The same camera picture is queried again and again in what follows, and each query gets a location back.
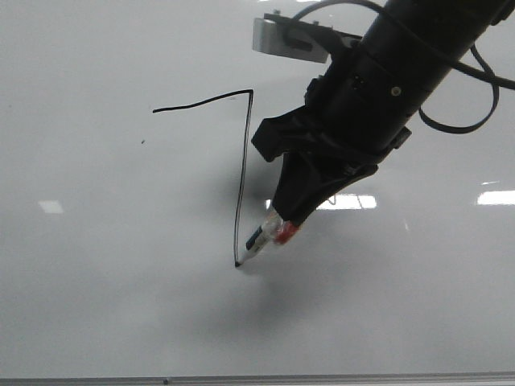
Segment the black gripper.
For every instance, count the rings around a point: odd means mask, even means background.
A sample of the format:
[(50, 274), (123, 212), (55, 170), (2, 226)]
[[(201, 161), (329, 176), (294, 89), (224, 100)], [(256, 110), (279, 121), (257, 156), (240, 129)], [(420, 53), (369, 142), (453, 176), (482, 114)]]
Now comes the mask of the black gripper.
[(378, 163), (408, 134), (421, 102), (407, 42), (338, 39), (324, 49), (331, 63), (308, 85), (303, 106), (264, 119), (252, 138), (268, 162), (290, 152), (272, 207), (297, 226), (323, 201), (375, 174), (378, 165), (350, 161)]

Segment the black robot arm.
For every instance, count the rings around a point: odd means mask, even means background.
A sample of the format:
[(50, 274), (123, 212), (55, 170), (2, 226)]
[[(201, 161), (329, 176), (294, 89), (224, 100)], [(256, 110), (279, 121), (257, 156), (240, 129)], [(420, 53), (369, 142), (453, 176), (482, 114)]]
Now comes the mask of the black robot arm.
[(490, 26), (513, 12), (511, 1), (388, 1), (364, 35), (265, 14), (253, 47), (269, 55), (328, 63), (301, 107), (259, 125), (252, 143), (267, 160), (282, 157), (273, 209), (300, 225), (325, 199), (377, 171), (410, 136), (408, 120), (455, 69), (512, 88), (487, 64), (461, 63)]

